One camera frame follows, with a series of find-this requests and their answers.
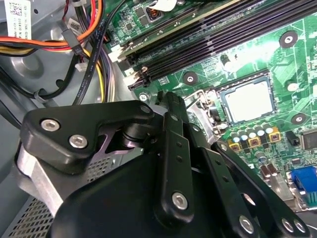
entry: screw hole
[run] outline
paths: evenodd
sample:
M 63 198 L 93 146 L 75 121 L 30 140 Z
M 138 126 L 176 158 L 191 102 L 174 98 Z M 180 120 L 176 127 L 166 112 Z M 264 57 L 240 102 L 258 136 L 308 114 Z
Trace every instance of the screw hole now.
M 183 158 L 182 158 L 182 157 L 180 157 L 179 155 L 176 157 L 176 159 L 177 159 L 177 161 L 178 161 L 178 162 L 180 162 L 180 163 L 182 163 L 182 162 L 183 162 Z
M 222 176 L 223 181 L 229 182 L 229 179 L 226 176 Z

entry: integrated circuit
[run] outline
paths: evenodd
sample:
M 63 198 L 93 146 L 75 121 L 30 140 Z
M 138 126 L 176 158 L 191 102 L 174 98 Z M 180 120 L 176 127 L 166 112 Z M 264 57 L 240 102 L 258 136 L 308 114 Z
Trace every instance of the integrated circuit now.
M 219 92 L 222 105 L 231 124 L 263 118 L 274 112 L 273 93 L 268 75 L 235 83 Z
M 312 150 L 317 148 L 317 129 L 302 132 L 300 141 L 304 150 Z

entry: black capacitor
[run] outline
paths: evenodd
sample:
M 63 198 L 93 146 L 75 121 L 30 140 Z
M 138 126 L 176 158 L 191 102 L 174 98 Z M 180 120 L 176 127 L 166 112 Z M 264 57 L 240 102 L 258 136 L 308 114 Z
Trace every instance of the black capacitor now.
M 273 164 L 268 164 L 266 167 L 268 168 L 272 176 L 277 176 L 277 170 Z
M 260 166 L 262 176 L 267 179 L 271 177 L 271 173 L 269 172 L 268 168 L 265 165 Z

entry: white wire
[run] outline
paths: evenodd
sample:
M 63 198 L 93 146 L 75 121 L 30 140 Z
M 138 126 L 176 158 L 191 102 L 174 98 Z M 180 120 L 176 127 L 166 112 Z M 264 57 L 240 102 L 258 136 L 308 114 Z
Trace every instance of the white wire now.
M 314 230 L 316 230 L 316 231 L 317 231 L 317 228 L 316 228 L 316 227 L 313 227 L 313 226 L 311 226 L 311 225 L 307 225 L 307 224 L 306 224 L 306 226 L 308 226 L 308 227 L 310 227 L 310 228 L 312 228 L 312 229 L 314 229 Z

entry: screw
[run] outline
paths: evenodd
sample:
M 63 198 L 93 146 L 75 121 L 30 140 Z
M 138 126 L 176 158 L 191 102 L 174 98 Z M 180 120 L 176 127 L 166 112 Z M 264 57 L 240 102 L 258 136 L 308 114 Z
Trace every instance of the screw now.
M 88 141 L 82 135 L 73 135 L 69 139 L 69 144 L 74 148 L 83 149 L 88 145 Z
M 297 229 L 299 229 L 302 233 L 305 233 L 305 229 L 299 221 L 294 220 L 294 223 L 295 223 L 295 226 L 297 227 Z
M 224 151 L 226 151 L 228 148 L 224 144 L 220 144 L 220 148 Z
M 171 117 L 173 120 L 178 120 L 177 116 L 175 116 L 175 115 L 170 115 L 170 117 Z
M 292 36 L 288 36 L 288 37 L 286 37 L 285 38 L 285 43 L 287 43 L 287 44 L 289 44 L 289 43 L 291 43 L 293 41 L 293 37 Z
M 148 99 L 148 96 L 145 93 L 140 93 L 139 99 L 142 102 L 145 102 Z
M 196 125 L 193 125 L 193 129 L 194 129 L 195 131 L 200 131 L 200 128 L 199 128 L 198 126 L 196 126 Z
M 41 127 L 47 131 L 57 131 L 60 128 L 60 125 L 53 119 L 46 119 L 41 122 Z
M 249 221 L 248 218 L 246 218 L 245 216 L 240 216 L 239 217 L 239 222 L 240 222 L 240 225 L 242 226 L 242 228 L 249 234 L 253 234 L 254 232 L 254 228 L 253 228 L 253 225 L 252 223 Z
M 284 218 L 282 218 L 282 223 L 283 226 L 289 231 L 289 232 L 294 232 L 294 228 L 292 227 L 292 225 Z
M 174 205 L 180 209 L 180 210 L 185 210 L 187 209 L 188 207 L 188 202 L 187 202 L 187 199 L 186 197 L 181 194 L 180 192 L 175 192 L 173 193 L 172 195 L 172 200 L 173 200 L 173 203 Z
M 151 112 L 151 110 L 150 110 L 148 107 L 146 107 L 146 106 L 141 106 L 140 108 L 141 108 L 141 110 L 144 111 L 145 113 L 150 113 L 150 112 Z

